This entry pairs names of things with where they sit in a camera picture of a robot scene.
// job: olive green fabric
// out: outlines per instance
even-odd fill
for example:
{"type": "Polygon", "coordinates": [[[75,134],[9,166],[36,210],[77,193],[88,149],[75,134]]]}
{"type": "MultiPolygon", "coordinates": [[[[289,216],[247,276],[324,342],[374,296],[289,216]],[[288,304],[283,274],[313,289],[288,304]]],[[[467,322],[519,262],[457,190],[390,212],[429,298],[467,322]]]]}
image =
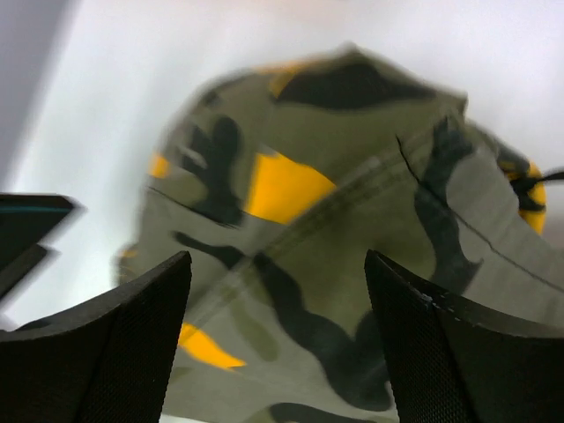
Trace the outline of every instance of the olive green fabric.
{"type": "Polygon", "coordinates": [[[465,105],[349,46],[242,72],[181,113],[119,262],[126,282],[179,250],[193,258],[164,413],[397,421],[368,249],[490,308],[562,322],[561,255],[504,174],[531,165],[465,105]]]}

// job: black mesh surface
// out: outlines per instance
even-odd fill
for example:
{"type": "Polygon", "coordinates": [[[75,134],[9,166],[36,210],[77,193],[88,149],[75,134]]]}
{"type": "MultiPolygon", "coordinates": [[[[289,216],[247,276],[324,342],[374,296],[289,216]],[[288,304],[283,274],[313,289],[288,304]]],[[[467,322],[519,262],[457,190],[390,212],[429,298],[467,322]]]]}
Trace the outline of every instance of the black mesh surface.
{"type": "Polygon", "coordinates": [[[402,423],[564,421],[563,330],[448,293],[376,253],[366,273],[402,423]]]}
{"type": "Polygon", "coordinates": [[[373,255],[366,273],[401,423],[478,422],[431,299],[398,283],[373,255]]]}
{"type": "Polygon", "coordinates": [[[75,308],[0,331],[0,422],[158,422],[189,281],[179,253],[75,308]]]}

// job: yellow patch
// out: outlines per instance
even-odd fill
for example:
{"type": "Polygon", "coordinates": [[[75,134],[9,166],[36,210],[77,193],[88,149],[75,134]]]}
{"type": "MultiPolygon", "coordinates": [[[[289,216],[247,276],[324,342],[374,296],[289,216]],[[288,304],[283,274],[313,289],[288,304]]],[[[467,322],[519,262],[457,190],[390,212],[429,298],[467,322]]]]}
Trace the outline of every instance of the yellow patch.
{"type": "Polygon", "coordinates": [[[279,153],[257,154],[245,212],[287,224],[334,189],[333,182],[310,166],[279,153]]]}
{"type": "Polygon", "coordinates": [[[178,346],[193,359],[229,372],[233,371],[233,367],[243,367],[247,364],[223,351],[205,332],[188,323],[182,324],[178,346]]]}
{"type": "Polygon", "coordinates": [[[133,258],[137,255],[137,251],[134,249],[126,249],[121,254],[121,258],[133,258]]]}
{"type": "MultiPolygon", "coordinates": [[[[529,168],[528,176],[541,176],[540,170],[538,170],[537,165],[531,163],[529,168]]],[[[534,188],[529,191],[529,197],[535,203],[546,206],[546,190],[543,183],[538,183],[534,188]]],[[[543,211],[519,211],[519,215],[527,222],[537,234],[543,233],[543,228],[545,227],[546,220],[546,210],[543,211]]]]}
{"type": "Polygon", "coordinates": [[[160,154],[155,154],[152,156],[151,168],[149,173],[153,178],[163,179],[168,175],[168,170],[170,169],[170,163],[167,159],[162,157],[160,154]]]}
{"type": "Polygon", "coordinates": [[[288,71],[298,71],[309,66],[310,64],[319,62],[319,59],[310,60],[290,60],[281,63],[272,63],[266,66],[255,68],[254,71],[259,75],[270,75],[272,73],[282,73],[288,71]]]}

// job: black patch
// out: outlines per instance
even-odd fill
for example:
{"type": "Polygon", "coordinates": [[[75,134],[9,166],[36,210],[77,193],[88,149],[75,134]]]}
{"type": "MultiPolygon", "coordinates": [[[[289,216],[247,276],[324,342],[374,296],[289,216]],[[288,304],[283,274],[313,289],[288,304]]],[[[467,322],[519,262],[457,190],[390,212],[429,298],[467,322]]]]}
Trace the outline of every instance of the black patch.
{"type": "Polygon", "coordinates": [[[448,119],[441,121],[434,128],[431,157],[415,193],[415,211],[435,255],[429,281],[458,294],[466,290],[482,262],[469,261],[462,251],[458,220],[447,202],[447,185],[456,165],[472,153],[462,132],[450,128],[448,119]]]}
{"type": "Polygon", "coordinates": [[[220,117],[208,137],[195,127],[188,148],[200,154],[205,161],[202,167],[190,156],[183,154],[181,167],[191,172],[207,188],[204,200],[189,208],[216,223],[226,226],[241,224],[241,200],[232,192],[232,169],[241,149],[241,133],[235,121],[220,117]]]}
{"type": "Polygon", "coordinates": [[[235,267],[235,265],[245,257],[245,255],[235,247],[204,244],[203,242],[197,241],[194,238],[180,232],[173,232],[173,236],[183,246],[202,251],[209,256],[217,258],[229,270],[233,269],[233,267],[235,267]]]}
{"type": "Polygon", "coordinates": [[[276,423],[368,423],[366,420],[339,416],[303,404],[275,404],[269,411],[276,423]]]}
{"type": "MultiPolygon", "coordinates": [[[[174,238],[217,258],[228,269],[245,257],[235,247],[208,245],[177,232],[174,238]]],[[[388,410],[392,405],[385,386],[389,377],[374,314],[370,311],[363,317],[355,338],[350,339],[338,324],[305,309],[298,283],[268,256],[258,254],[253,263],[281,327],[319,360],[333,390],[357,408],[388,410]]]]}
{"type": "MultiPolygon", "coordinates": [[[[527,177],[522,178],[522,179],[519,180],[519,182],[522,182],[523,180],[527,180],[527,179],[528,179],[527,177]]],[[[537,180],[537,178],[531,178],[532,182],[534,182],[536,180],[537,180]]],[[[535,200],[533,200],[531,197],[529,197],[529,191],[527,191],[527,190],[521,191],[519,189],[516,189],[515,186],[513,185],[513,183],[511,184],[511,186],[513,187],[513,190],[517,195],[517,199],[519,200],[519,210],[520,211],[523,211],[523,212],[543,212],[544,210],[546,210],[545,205],[539,204],[535,200]]]]}
{"type": "Polygon", "coordinates": [[[346,111],[434,96],[433,90],[386,79],[368,63],[352,63],[321,74],[300,73],[274,101],[346,111]]]}

